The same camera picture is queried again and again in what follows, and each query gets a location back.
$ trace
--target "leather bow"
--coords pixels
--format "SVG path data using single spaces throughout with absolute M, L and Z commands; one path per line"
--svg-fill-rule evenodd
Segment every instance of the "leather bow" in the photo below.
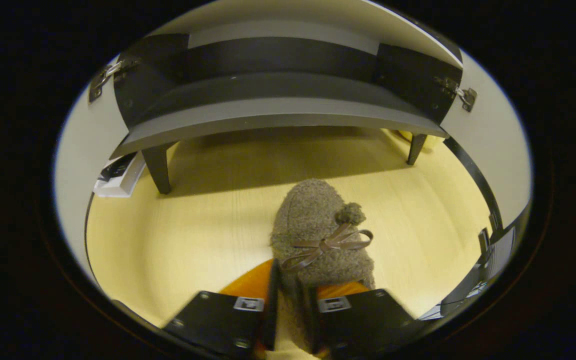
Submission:
M 299 271 L 310 265 L 315 260 L 317 260 L 317 258 L 320 257 L 320 255 L 322 255 L 323 253 L 326 253 L 326 251 L 330 251 L 332 249 L 359 250 L 365 248 L 366 246 L 369 246 L 371 242 L 373 242 L 373 233 L 370 232 L 369 230 L 357 230 L 342 235 L 342 233 L 345 230 L 347 230 L 347 228 L 349 228 L 350 226 L 351 226 L 350 223 L 343 223 L 339 225 L 339 227 L 332 234 L 319 241 L 297 241 L 293 243 L 292 244 L 293 248 L 313 248 L 313 249 L 304 251 L 299 255 L 290 256 L 284 259 L 281 262 L 281 269 L 284 271 Z M 368 237 L 368 240 L 345 242 L 350 237 L 352 237 L 352 235 L 355 234 L 364 234 Z M 305 259 L 301 260 L 300 262 L 297 262 L 296 264 L 288 266 L 288 262 L 290 262 L 290 260 L 298 258 L 305 258 Z

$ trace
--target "metal hinge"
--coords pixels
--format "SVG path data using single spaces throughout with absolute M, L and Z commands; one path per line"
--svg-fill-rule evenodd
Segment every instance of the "metal hinge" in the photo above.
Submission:
M 101 71 L 99 71 L 92 81 L 90 81 L 90 90 L 88 92 L 88 102 L 92 103 L 101 96 L 102 87 L 104 84 L 110 80 L 110 77 L 116 73 L 124 71 L 126 69 L 132 68 L 138 65 L 141 61 L 139 59 L 134 60 L 121 60 L 116 64 L 106 65 Z
M 449 77 L 440 79 L 439 77 L 435 76 L 433 80 L 435 83 L 441 86 L 441 91 L 443 93 L 446 93 L 453 99 L 455 98 L 455 95 L 459 96 L 459 98 L 463 102 L 463 105 L 461 107 L 464 110 L 466 110 L 467 112 L 473 110 L 473 107 L 475 106 L 475 100 L 477 100 L 477 91 L 475 91 L 472 88 L 469 88 L 467 90 L 460 89 L 459 84 Z

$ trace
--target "white box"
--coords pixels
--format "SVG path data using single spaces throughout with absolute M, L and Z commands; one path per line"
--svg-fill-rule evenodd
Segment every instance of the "white box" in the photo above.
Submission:
M 108 161 L 105 167 L 118 159 L 119 157 Z M 128 164 L 122 176 L 112 177 L 108 182 L 97 180 L 94 183 L 93 192 L 101 198 L 130 198 L 135 189 L 135 185 L 137 185 L 137 180 L 139 180 L 145 167 L 146 161 L 144 160 L 144 155 L 139 151 L 130 164 Z

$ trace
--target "black bench leg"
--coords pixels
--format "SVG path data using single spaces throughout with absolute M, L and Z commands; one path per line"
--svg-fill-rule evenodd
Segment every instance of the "black bench leg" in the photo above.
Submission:
M 426 134 L 413 134 L 412 141 L 410 141 L 410 152 L 408 153 L 407 163 L 409 166 L 413 166 L 417 161 L 417 157 L 419 153 L 421 153 L 421 148 L 423 148 L 427 136 Z
M 174 143 L 167 143 L 160 146 L 146 148 L 141 151 L 143 159 L 146 161 L 146 166 L 152 176 L 152 180 L 155 182 L 155 185 L 157 185 L 157 189 L 161 194 L 168 194 L 171 190 L 166 150 L 168 150 L 168 148 L 173 144 Z

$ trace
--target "yellow floor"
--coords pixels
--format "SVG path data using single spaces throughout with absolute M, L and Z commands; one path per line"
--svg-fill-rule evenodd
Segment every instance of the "yellow floor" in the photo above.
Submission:
M 168 150 L 173 190 L 144 170 L 131 198 L 93 199 L 87 251 L 113 299 L 164 326 L 199 290 L 218 292 L 272 257 L 270 232 L 285 194 L 327 180 L 360 203 L 374 233 L 367 251 L 377 287 L 413 316 L 443 299 L 480 256 L 489 210 L 443 143 L 407 166 L 409 142 L 390 130 L 262 129 L 204 136 Z M 279 318 L 272 359 L 310 358 Z

